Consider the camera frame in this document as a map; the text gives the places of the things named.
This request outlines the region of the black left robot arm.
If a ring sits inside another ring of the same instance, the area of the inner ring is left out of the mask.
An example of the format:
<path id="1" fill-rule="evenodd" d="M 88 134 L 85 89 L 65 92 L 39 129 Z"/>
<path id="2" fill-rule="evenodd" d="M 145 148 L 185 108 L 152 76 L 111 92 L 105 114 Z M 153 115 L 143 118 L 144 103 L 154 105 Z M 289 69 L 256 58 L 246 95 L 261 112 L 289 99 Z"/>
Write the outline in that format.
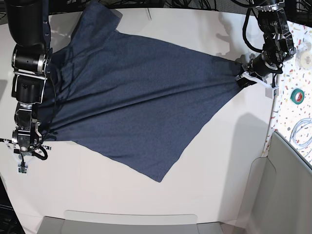
<path id="1" fill-rule="evenodd" d="M 242 36 L 245 44 L 256 54 L 250 54 L 249 61 L 242 64 L 241 72 L 236 77 L 239 87 L 262 83 L 267 85 L 268 75 L 273 76 L 273 84 L 269 88 L 276 88 L 277 76 L 283 73 L 285 62 L 293 58 L 296 48 L 290 33 L 287 15 L 283 0 L 250 0 L 242 3 L 233 0 L 236 5 L 246 8 Z M 251 13 L 257 11 L 255 18 L 260 30 L 263 32 L 264 44 L 261 49 L 255 48 L 247 39 L 247 26 Z"/>

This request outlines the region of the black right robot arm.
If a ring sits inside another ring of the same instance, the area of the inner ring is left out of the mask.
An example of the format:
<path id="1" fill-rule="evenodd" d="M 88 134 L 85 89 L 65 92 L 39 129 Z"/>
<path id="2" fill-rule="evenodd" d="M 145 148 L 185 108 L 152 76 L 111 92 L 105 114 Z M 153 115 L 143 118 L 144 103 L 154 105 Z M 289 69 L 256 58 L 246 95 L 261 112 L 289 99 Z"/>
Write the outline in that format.
<path id="1" fill-rule="evenodd" d="M 4 2 L 11 37 L 16 43 L 11 65 L 14 70 L 11 96 L 18 104 L 12 143 L 22 156 L 30 154 L 46 160 L 39 132 L 38 107 L 50 79 L 52 48 L 47 0 L 6 0 Z"/>

